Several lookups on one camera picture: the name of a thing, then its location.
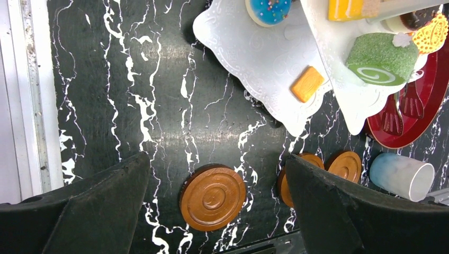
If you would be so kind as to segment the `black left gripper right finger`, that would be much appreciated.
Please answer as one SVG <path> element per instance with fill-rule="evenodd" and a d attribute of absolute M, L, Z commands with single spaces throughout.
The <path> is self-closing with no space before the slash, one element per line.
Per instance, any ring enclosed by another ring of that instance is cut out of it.
<path fill-rule="evenodd" d="M 447 206 L 377 192 L 296 155 L 285 165 L 307 253 L 448 253 Z"/>

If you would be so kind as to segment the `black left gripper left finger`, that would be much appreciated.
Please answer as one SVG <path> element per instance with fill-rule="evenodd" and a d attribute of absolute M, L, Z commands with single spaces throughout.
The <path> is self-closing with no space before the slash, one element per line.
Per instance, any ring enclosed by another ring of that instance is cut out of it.
<path fill-rule="evenodd" d="M 1 253 L 128 253 L 150 178 L 140 152 L 65 187 L 1 205 Z"/>

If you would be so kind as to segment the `white mug blue base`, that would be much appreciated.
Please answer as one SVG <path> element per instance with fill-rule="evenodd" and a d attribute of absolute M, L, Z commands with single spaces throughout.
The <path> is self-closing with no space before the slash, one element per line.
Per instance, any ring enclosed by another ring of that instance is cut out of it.
<path fill-rule="evenodd" d="M 422 201 L 428 194 L 435 169 L 430 163 L 382 153 L 371 164 L 370 180 L 380 188 L 413 202 Z"/>

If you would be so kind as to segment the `brown wooden coaster stack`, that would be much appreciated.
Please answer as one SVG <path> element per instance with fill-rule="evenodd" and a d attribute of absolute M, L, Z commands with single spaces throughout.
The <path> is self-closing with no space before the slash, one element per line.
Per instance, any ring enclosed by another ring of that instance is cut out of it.
<path fill-rule="evenodd" d="M 240 174 L 223 164 L 208 164 L 198 168 L 184 184 L 179 195 L 179 208 L 190 227 L 214 231 L 235 219 L 246 194 Z"/>

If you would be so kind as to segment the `metal tongs with white handle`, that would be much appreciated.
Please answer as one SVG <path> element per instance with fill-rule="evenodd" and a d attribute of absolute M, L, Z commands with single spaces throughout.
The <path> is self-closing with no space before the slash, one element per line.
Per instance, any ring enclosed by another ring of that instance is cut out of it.
<path fill-rule="evenodd" d="M 404 116 L 418 120 L 424 118 L 424 104 L 418 95 L 415 81 L 406 85 L 403 95 L 396 92 L 389 96 L 381 117 L 382 130 L 390 135 L 402 135 L 405 129 Z"/>

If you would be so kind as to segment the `orange square cake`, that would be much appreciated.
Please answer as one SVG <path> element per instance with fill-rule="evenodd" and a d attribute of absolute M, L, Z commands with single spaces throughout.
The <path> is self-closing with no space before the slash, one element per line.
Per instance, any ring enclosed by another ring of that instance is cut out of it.
<path fill-rule="evenodd" d="M 308 66 L 296 82 L 292 84 L 290 91 L 300 102 L 306 103 L 324 81 L 325 78 L 315 67 Z"/>

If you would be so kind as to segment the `white three-tier dessert stand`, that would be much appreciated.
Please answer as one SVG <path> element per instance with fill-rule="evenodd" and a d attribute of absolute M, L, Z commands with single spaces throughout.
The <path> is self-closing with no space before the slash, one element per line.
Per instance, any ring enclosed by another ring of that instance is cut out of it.
<path fill-rule="evenodd" d="M 193 32 L 291 135 L 302 134 L 307 118 L 320 109 L 329 90 L 349 132 L 357 135 L 365 120 L 380 112 L 400 86 L 368 85 L 345 66 L 357 37 L 385 32 L 385 27 L 365 20 L 332 22 L 327 11 L 327 1 L 297 1 L 284 21 L 265 28 L 251 19 L 244 1 L 213 1 L 195 18 Z M 301 103 L 290 87 L 309 66 L 325 82 L 308 102 Z"/>

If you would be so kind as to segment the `green swirl roll cake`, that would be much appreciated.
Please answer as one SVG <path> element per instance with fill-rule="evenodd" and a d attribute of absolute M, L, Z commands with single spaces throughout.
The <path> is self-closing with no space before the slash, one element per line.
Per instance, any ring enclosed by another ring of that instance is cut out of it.
<path fill-rule="evenodd" d="M 346 67 L 367 84 L 397 86 L 409 80 L 418 57 L 408 34 L 367 33 L 355 39 Z"/>

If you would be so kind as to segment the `orange round cookie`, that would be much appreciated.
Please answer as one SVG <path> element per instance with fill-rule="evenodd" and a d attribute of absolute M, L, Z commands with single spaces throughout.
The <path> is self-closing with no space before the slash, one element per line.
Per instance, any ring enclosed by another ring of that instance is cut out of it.
<path fill-rule="evenodd" d="M 438 13 L 429 24 L 420 28 L 412 37 L 420 55 L 427 55 L 438 51 L 445 43 L 448 35 L 448 20 L 442 13 Z"/>

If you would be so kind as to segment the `yellow square cake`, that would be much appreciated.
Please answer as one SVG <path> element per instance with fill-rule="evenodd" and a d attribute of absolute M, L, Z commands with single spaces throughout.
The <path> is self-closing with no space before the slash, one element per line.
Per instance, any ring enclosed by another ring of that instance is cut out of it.
<path fill-rule="evenodd" d="M 328 20 L 346 22 L 376 17 L 380 0 L 329 0 Z"/>

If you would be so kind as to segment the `chocolate glazed donut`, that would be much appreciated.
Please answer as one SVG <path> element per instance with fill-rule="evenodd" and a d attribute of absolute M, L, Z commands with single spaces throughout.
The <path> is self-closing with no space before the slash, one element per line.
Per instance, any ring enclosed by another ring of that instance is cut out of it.
<path fill-rule="evenodd" d="M 406 32 L 417 31 L 426 26 L 439 11 L 439 6 L 433 6 L 400 15 L 402 25 Z"/>

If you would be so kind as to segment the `blue sprinkled donut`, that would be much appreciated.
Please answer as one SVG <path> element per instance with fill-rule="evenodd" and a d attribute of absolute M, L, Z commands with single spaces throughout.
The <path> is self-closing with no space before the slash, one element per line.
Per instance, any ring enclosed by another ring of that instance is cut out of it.
<path fill-rule="evenodd" d="M 245 5 L 252 20 L 262 26 L 271 27 L 288 17 L 291 0 L 245 0 Z"/>

